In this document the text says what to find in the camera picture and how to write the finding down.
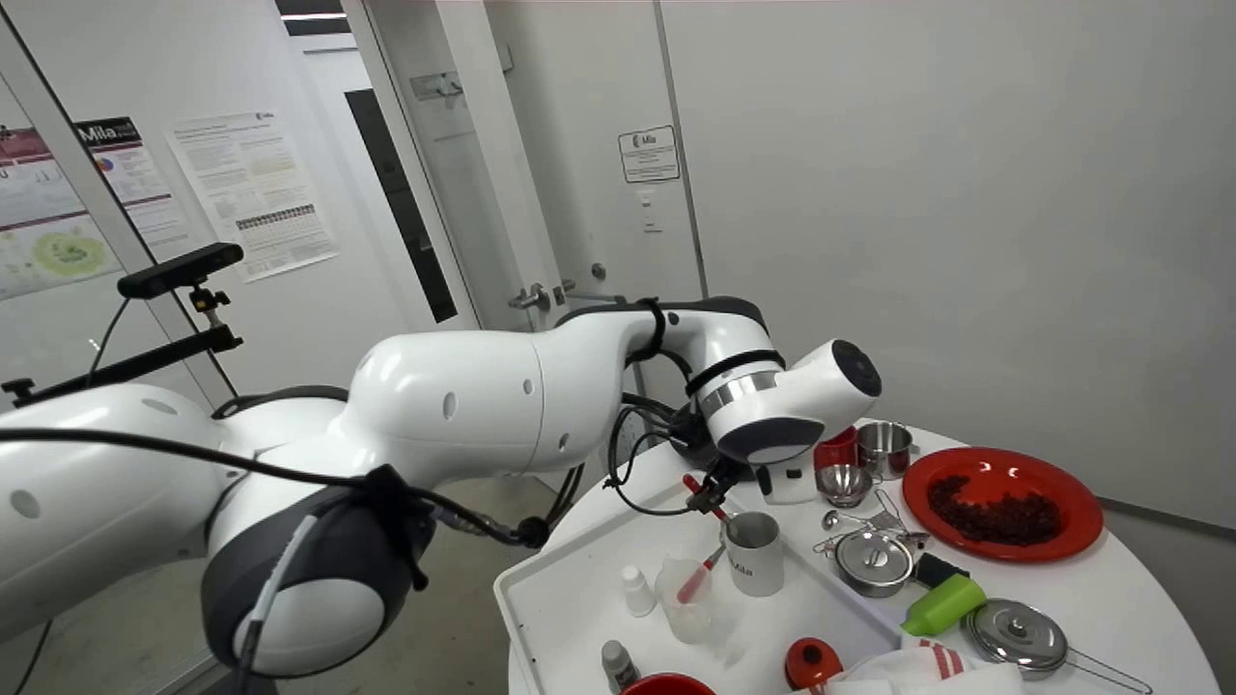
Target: bottle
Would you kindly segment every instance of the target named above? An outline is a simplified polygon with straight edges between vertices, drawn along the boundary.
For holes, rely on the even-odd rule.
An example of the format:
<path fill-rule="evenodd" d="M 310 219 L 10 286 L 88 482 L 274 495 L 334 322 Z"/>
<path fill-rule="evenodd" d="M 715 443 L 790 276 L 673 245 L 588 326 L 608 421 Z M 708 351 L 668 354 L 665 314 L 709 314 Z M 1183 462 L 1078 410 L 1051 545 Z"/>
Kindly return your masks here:
<path fill-rule="evenodd" d="M 902 629 L 912 638 L 939 638 L 983 603 L 987 603 L 983 590 L 969 576 L 950 576 L 935 590 L 928 590 L 916 608 L 907 608 Z"/>
<path fill-rule="evenodd" d="M 634 564 L 621 567 L 621 599 L 626 599 L 626 609 L 630 609 L 634 617 L 643 617 L 643 613 L 651 613 L 651 608 L 657 608 L 657 595 L 651 595 L 643 573 L 634 567 Z"/>
<path fill-rule="evenodd" d="M 602 647 L 602 667 L 606 667 L 606 680 L 608 680 L 614 695 L 621 695 L 626 689 L 634 689 L 641 680 L 641 674 L 634 667 L 626 647 L 619 647 L 619 640 Z"/>

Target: notice on wall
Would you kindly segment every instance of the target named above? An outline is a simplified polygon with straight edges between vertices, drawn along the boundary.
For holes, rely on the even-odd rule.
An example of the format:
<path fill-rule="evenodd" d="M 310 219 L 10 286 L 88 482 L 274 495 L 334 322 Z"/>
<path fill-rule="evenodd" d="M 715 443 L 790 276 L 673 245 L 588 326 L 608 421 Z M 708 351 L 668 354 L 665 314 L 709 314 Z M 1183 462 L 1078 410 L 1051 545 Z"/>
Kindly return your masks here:
<path fill-rule="evenodd" d="M 82 119 L 75 141 L 126 205 L 168 205 L 168 191 L 129 119 Z M 0 296 L 117 276 L 108 240 L 35 128 L 0 128 Z"/>
<path fill-rule="evenodd" d="M 88 218 L 0 232 L 0 296 L 117 276 L 120 262 Z"/>
<path fill-rule="evenodd" d="M 175 156 L 218 237 L 234 237 L 252 277 L 332 259 L 334 245 L 274 112 L 175 128 Z"/>
<path fill-rule="evenodd" d="M 673 128 L 619 134 L 626 184 L 677 182 L 682 173 Z"/>

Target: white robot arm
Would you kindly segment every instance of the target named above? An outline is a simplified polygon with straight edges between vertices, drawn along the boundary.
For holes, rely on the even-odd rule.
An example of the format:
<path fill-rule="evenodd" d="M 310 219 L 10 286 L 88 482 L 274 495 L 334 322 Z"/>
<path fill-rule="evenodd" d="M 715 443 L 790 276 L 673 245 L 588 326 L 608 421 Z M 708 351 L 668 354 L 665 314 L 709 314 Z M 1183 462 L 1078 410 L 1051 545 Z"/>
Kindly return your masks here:
<path fill-rule="evenodd" d="M 69 396 L 0 417 L 0 635 L 205 528 L 211 652 L 261 676 L 334 667 L 424 582 L 415 555 L 435 510 L 408 490 L 578 462 L 619 415 L 626 363 L 648 354 L 682 367 L 682 415 L 715 451 L 753 469 L 840 433 L 880 396 L 871 363 L 840 339 L 782 367 L 746 302 L 606 304 L 532 335 L 393 335 L 359 363 L 346 401 L 271 401 L 229 421 L 159 388 Z M 230 478 L 194 451 L 61 443 L 47 428 L 160 438 L 368 486 Z"/>

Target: metal bowl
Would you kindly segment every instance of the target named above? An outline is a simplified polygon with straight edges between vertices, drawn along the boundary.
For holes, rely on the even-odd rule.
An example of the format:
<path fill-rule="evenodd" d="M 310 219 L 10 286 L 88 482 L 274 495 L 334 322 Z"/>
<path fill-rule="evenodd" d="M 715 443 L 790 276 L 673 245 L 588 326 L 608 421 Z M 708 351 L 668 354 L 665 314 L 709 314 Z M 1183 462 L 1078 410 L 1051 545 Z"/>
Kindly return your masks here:
<path fill-rule="evenodd" d="M 871 477 L 857 462 L 826 462 L 826 469 L 813 469 L 813 486 L 823 504 L 838 510 L 854 510 L 871 490 Z"/>

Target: metal lid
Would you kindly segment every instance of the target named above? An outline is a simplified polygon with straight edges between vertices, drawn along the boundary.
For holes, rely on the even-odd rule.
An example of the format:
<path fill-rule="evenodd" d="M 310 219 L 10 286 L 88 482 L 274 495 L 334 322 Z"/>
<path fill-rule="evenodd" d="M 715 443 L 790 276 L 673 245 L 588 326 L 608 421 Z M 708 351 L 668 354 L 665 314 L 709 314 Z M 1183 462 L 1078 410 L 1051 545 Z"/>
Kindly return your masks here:
<path fill-rule="evenodd" d="M 840 581 L 848 586 L 857 586 L 861 595 L 892 595 L 916 573 L 912 553 L 899 540 L 880 536 L 871 528 L 845 532 L 835 545 L 835 560 L 838 560 Z"/>
<path fill-rule="evenodd" d="M 1071 638 L 1023 603 L 992 599 L 966 617 L 977 658 L 1014 663 L 1028 680 L 1041 680 L 1071 658 Z"/>

